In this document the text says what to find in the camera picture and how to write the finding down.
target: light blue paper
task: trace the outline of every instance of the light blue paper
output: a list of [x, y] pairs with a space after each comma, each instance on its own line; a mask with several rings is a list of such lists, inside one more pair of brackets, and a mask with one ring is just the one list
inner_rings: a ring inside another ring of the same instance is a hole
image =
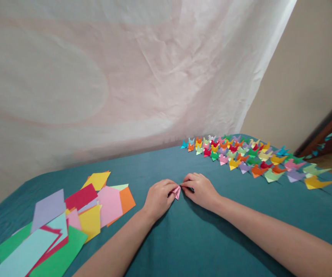
[[53, 247], [55, 247], [57, 244], [59, 244], [61, 241], [63, 241], [65, 238], [67, 238], [67, 224], [66, 224], [66, 214], [63, 213], [53, 219], [50, 223], [47, 224], [48, 227], [51, 227], [52, 229], [60, 229], [62, 236], [59, 237], [59, 239], [55, 242], [55, 244], [50, 247], [49, 250], [51, 250]]
[[42, 229], [35, 231], [0, 264], [0, 277], [25, 277], [57, 237]]

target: right hand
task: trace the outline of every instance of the right hand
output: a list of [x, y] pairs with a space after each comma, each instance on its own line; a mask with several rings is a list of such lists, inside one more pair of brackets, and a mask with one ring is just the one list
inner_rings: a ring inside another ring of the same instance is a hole
[[180, 186], [187, 197], [207, 210], [211, 210], [221, 197], [211, 182], [202, 174], [189, 173]]

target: left hand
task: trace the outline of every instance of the left hand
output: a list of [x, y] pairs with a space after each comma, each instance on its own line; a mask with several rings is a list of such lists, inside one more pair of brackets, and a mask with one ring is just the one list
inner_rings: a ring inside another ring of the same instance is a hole
[[146, 202], [142, 210], [156, 222], [170, 208], [175, 194], [169, 193], [178, 187], [178, 184], [169, 179], [155, 183], [148, 191]]

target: teal tablecloth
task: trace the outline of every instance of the teal tablecloth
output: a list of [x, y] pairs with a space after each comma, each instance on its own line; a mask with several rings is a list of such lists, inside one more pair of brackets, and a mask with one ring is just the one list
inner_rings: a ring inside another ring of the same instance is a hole
[[[136, 207], [84, 245], [65, 276], [72, 276], [144, 204], [150, 186], [161, 179], [181, 183], [189, 172], [209, 178], [216, 190], [250, 208], [292, 224], [332, 244], [332, 185], [307, 190], [282, 176], [268, 184], [239, 169], [172, 147], [43, 174], [24, 183], [0, 204], [0, 243], [33, 218], [35, 203], [64, 188], [78, 191], [93, 172], [110, 170], [107, 185], [129, 183]], [[321, 175], [332, 180], [332, 174]], [[285, 268], [230, 223], [195, 205], [183, 193], [146, 237], [127, 276], [286, 276]]]

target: forearm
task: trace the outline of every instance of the forearm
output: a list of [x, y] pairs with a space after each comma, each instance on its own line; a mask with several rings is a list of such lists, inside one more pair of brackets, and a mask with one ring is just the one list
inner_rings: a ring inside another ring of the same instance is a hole
[[332, 276], [332, 245], [221, 197], [211, 211], [229, 221], [296, 276]]
[[74, 276], [123, 276], [153, 224], [140, 210]]

